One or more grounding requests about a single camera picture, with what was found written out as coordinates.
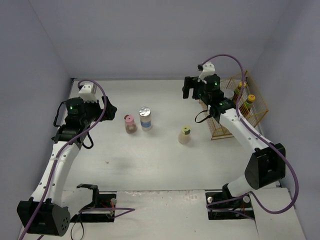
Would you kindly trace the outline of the silver lid jar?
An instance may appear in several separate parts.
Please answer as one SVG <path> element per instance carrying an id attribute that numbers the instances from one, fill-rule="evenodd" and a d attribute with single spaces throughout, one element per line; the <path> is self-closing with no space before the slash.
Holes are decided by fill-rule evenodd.
<path id="1" fill-rule="evenodd" d="M 223 93 L 224 93 L 224 97 L 227 98 L 227 99 L 232 100 L 233 97 L 234 97 L 234 91 L 233 91 L 233 90 L 224 89 L 224 90 L 223 90 Z"/>
<path id="2" fill-rule="evenodd" d="M 139 109 L 140 125 L 143 131 L 149 131 L 152 128 L 151 110 L 147 106 Z"/>

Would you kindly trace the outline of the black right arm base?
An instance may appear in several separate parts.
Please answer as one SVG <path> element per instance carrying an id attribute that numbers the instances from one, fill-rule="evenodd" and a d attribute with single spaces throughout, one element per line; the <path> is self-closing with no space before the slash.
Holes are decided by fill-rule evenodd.
<path id="1" fill-rule="evenodd" d="M 206 191 L 207 216 L 210 221 L 255 220 L 255 213 L 249 195 L 225 201 L 221 191 Z"/>

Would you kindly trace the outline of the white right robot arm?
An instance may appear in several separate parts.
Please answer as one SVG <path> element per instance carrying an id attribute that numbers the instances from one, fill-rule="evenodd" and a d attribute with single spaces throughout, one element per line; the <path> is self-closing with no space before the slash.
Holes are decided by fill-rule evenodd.
<path id="1" fill-rule="evenodd" d="M 182 97 L 187 99 L 190 90 L 193 90 L 192 98 L 201 100 L 207 106 L 208 116 L 225 127 L 250 153 L 244 173 L 222 187 L 222 202 L 233 206 L 240 196 L 285 177 L 286 164 L 282 156 L 286 150 L 282 144 L 273 144 L 261 136 L 241 114 L 237 114 L 236 104 L 226 98 L 220 89 L 220 80 L 217 74 L 205 77 L 204 81 L 186 76 Z"/>

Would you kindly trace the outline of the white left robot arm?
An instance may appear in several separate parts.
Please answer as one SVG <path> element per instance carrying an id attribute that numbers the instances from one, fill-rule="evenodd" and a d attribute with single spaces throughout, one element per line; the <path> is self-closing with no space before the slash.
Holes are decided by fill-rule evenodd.
<path id="1" fill-rule="evenodd" d="M 62 237 L 66 234 L 71 220 L 81 209 L 96 209 L 100 204 L 97 185 L 81 183 L 68 197 L 63 197 L 64 186 L 73 161 L 84 147 L 88 132 L 102 121 L 115 118 L 117 108 L 108 97 L 85 101 L 73 97 L 64 102 L 67 114 L 64 124 L 52 138 L 51 157 L 35 191 L 28 200 L 21 200 L 17 213 L 24 227 L 20 235 L 49 235 Z"/>

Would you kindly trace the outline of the pink lid spice shaker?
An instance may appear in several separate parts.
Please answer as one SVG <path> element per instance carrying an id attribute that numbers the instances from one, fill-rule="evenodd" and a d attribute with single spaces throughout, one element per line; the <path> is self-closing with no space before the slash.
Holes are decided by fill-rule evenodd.
<path id="1" fill-rule="evenodd" d="M 131 114 L 124 116 L 125 130 L 128 134 L 133 134 L 137 131 L 137 125 L 135 123 L 134 117 Z"/>

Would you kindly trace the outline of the yellow cap sauce bottle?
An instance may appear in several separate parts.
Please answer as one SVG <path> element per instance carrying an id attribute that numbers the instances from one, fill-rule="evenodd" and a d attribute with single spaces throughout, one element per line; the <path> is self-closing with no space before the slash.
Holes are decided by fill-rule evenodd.
<path id="1" fill-rule="evenodd" d="M 250 110 L 253 106 L 254 101 L 256 100 L 256 96 L 254 94 L 249 94 L 247 99 L 241 106 L 242 115 L 245 117 L 250 113 Z"/>
<path id="2" fill-rule="evenodd" d="M 237 87 L 234 89 L 233 91 L 233 98 L 232 98 L 232 101 L 237 104 L 237 100 L 238 100 L 238 97 L 239 96 L 242 96 L 241 94 L 241 90 L 242 90 L 242 86 L 243 86 L 243 91 L 242 93 L 245 92 L 245 89 L 246 89 L 246 86 L 247 86 L 247 82 L 244 81 L 244 83 L 242 81 L 240 81 L 237 85 Z"/>

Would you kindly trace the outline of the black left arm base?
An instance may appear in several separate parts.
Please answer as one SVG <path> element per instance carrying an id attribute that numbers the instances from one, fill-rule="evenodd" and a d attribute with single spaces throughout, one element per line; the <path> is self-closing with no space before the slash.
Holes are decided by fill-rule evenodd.
<path id="1" fill-rule="evenodd" d="M 85 198 L 72 198 L 77 203 L 82 200 L 79 208 L 76 210 L 93 210 L 74 214 L 70 214 L 71 222 L 77 223 L 113 223 L 115 221 L 115 210 L 98 211 L 99 208 L 112 208 L 117 203 L 116 192 L 100 192 L 99 187 L 94 184 L 81 183 L 76 186 L 76 190 L 85 193 Z"/>

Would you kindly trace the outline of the yellow lid spice shaker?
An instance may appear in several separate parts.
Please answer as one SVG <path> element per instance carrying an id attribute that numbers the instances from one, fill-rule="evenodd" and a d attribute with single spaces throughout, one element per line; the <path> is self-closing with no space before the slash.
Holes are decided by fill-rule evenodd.
<path id="1" fill-rule="evenodd" d="M 180 133 L 178 135 L 178 141 L 181 144 L 185 145 L 190 141 L 191 139 L 190 135 L 191 135 L 191 127 L 189 125 L 184 125 L 182 126 Z"/>

